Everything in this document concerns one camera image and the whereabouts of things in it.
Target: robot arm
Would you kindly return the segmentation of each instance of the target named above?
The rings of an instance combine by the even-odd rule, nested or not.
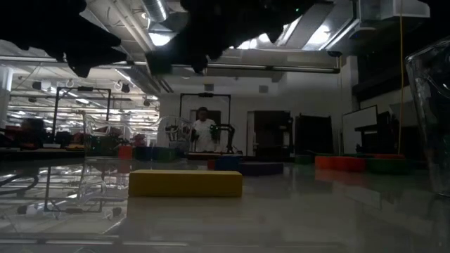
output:
[[[228,153],[233,152],[233,137],[235,129],[230,124],[215,124],[211,126],[211,138],[213,141],[218,141],[221,131],[228,132],[228,140],[226,143],[226,151]]]

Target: yellow foam block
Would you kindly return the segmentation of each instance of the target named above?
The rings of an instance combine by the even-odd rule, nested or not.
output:
[[[240,197],[236,171],[137,170],[129,175],[130,197]]]

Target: person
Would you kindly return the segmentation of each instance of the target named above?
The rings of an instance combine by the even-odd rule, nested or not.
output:
[[[212,119],[208,119],[208,109],[206,107],[200,107],[197,110],[198,120],[194,122],[193,128],[195,129],[195,142],[196,152],[214,152],[215,143],[211,137],[211,126],[216,122]]]

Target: white shirt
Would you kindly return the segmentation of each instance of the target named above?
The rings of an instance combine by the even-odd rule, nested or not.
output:
[[[198,136],[195,142],[195,151],[214,151],[215,144],[211,138],[211,126],[215,125],[216,122],[212,119],[206,119],[204,122],[197,120],[194,122],[194,129],[196,130],[196,135]]]

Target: whiteboard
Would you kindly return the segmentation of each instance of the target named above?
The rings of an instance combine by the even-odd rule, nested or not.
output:
[[[357,127],[377,124],[377,106],[364,108],[342,116],[342,142],[344,154],[356,154],[356,145],[361,145],[361,132]]]

